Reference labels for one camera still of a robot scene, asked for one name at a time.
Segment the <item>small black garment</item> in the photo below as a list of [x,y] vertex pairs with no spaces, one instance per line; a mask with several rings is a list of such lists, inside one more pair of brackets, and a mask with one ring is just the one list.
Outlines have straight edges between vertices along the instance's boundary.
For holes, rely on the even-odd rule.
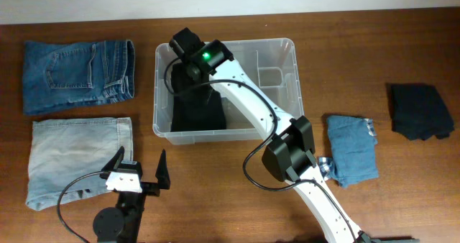
[[392,130],[409,140],[445,139],[454,120],[437,88],[428,84],[392,84]]

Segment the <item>large black garment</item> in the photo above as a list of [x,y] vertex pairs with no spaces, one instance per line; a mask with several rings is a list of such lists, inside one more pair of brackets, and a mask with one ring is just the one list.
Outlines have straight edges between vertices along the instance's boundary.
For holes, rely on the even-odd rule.
[[174,96],[171,132],[227,129],[221,95],[202,86],[182,96]]

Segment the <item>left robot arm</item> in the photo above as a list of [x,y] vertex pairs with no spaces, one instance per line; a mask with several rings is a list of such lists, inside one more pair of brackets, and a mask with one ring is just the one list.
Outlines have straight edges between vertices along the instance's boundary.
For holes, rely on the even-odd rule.
[[162,151],[155,177],[157,182],[143,182],[140,162],[124,159],[124,147],[101,169],[100,178],[106,181],[109,191],[118,193],[114,207],[96,214],[93,231],[98,242],[136,242],[144,212],[145,199],[158,197],[161,190],[170,188],[166,151]]

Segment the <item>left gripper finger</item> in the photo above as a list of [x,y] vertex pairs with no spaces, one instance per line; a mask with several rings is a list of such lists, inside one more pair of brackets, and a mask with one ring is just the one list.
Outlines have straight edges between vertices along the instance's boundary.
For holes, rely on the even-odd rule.
[[157,186],[159,189],[169,190],[170,189],[170,176],[167,169],[167,154],[165,150],[162,150],[160,159],[157,165],[155,173],[157,179]]
[[103,166],[100,174],[101,179],[108,179],[110,173],[114,172],[118,168],[119,164],[124,159],[124,152],[125,149],[121,146],[116,154]]

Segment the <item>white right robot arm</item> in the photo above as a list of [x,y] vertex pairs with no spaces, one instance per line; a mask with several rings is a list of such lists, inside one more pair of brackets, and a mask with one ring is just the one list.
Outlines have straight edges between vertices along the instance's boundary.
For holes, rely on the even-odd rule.
[[221,97],[225,96],[262,138],[262,162],[276,180],[277,191],[293,189],[319,223],[327,242],[370,242],[352,221],[321,175],[315,158],[313,128],[305,116],[293,117],[270,100],[244,72],[233,53],[219,40],[201,41],[188,28],[175,34],[169,46],[177,55],[165,69],[167,90],[184,108],[194,129],[224,125]]

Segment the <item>blue shirt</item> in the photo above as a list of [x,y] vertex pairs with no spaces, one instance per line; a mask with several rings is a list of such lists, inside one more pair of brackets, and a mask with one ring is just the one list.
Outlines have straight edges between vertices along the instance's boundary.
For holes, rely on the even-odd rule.
[[342,188],[379,177],[372,119],[332,115],[326,119],[331,156],[318,159],[321,175]]

